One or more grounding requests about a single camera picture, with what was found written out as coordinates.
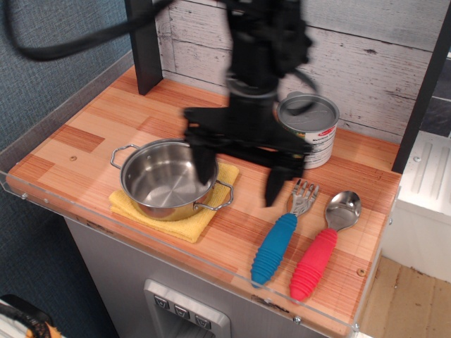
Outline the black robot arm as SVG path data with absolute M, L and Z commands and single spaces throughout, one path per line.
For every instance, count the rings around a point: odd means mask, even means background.
M 276 200 L 285 181 L 301 177 L 304 155 L 311 147 L 288 132 L 273 112 L 279 80 L 292 73 L 315 84 L 297 66 L 307 62 L 311 40 L 306 35 L 300 1 L 225 1 L 233 41 L 225 108 L 186 108 L 185 140 L 193 151 L 201 182 L 212 172 L 211 161 L 226 154 L 269 168 L 264 199 Z

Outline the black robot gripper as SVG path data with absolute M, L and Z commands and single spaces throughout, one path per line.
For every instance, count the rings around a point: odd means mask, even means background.
M 214 175 L 216 155 L 228 154 L 272 168 L 264 193 L 273 205 L 286 181 L 299 177 L 311 146 L 286 130 L 273 113 L 277 94 L 229 94 L 223 108 L 186 108 L 185 140 L 192 148 L 197 176 L 206 184 Z

